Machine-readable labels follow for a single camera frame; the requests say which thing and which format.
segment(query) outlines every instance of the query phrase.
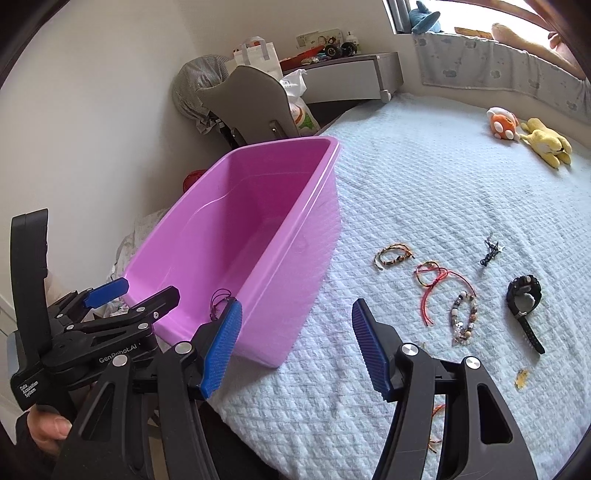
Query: white paper bag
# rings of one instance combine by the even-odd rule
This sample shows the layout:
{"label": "white paper bag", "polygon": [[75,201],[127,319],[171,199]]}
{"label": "white paper bag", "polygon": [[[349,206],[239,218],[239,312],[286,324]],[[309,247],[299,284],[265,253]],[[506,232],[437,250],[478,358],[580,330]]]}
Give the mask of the white paper bag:
{"label": "white paper bag", "polygon": [[238,65],[249,65],[281,80],[283,72],[273,43],[267,43],[261,37],[247,38],[240,49],[234,52]]}

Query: human hand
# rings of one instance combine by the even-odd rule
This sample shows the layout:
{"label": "human hand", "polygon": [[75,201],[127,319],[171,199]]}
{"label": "human hand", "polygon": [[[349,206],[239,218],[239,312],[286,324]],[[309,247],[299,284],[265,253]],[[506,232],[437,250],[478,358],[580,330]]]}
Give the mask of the human hand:
{"label": "human hand", "polygon": [[58,440],[65,440],[72,428],[68,419],[56,413],[41,411],[36,405],[29,411],[27,426],[37,446],[53,456],[60,453]]}

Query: white quilted blanket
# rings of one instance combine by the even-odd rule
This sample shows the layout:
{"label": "white quilted blanket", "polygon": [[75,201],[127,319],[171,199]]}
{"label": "white quilted blanket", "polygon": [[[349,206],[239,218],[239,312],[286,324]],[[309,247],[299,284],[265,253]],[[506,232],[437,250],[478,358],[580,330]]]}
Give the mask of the white quilted blanket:
{"label": "white quilted blanket", "polygon": [[[494,139],[483,109],[408,95],[357,107],[326,134],[343,145],[336,166],[343,232],[326,281],[287,362],[273,371],[233,358],[212,406],[290,479],[370,479],[394,405],[372,389],[353,335],[351,305],[363,297],[378,321],[424,342],[432,356],[480,358],[540,480],[552,478],[591,421],[591,153],[574,142],[572,168],[554,171],[525,144]],[[483,269],[491,232],[506,248]],[[416,260],[379,272],[373,255],[391,242],[410,245]],[[429,259],[478,292],[469,346],[452,348],[449,308],[463,289],[454,280],[430,297],[435,326],[423,325],[423,289],[412,273]],[[529,273],[543,288],[530,316],[542,357],[505,307],[508,283]],[[518,391],[521,368],[531,374]],[[429,453],[424,478],[436,472]]]}

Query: chair backrest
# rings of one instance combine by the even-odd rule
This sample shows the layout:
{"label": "chair backrest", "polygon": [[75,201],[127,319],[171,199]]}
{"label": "chair backrest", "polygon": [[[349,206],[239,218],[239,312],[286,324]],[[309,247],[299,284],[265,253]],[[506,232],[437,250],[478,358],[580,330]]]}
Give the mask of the chair backrest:
{"label": "chair backrest", "polygon": [[224,82],[199,89],[197,96],[249,145],[300,136],[284,88],[256,68],[239,65]]}

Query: orange mushroom plush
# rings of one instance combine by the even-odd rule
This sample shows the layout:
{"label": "orange mushroom plush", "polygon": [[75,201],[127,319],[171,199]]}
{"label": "orange mushroom plush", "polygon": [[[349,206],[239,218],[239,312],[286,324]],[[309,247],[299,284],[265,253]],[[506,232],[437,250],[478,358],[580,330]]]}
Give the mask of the orange mushroom plush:
{"label": "orange mushroom plush", "polygon": [[491,131],[495,138],[499,140],[515,140],[519,141],[516,129],[519,122],[517,117],[510,111],[505,110],[499,106],[490,108],[486,115],[491,124]]}

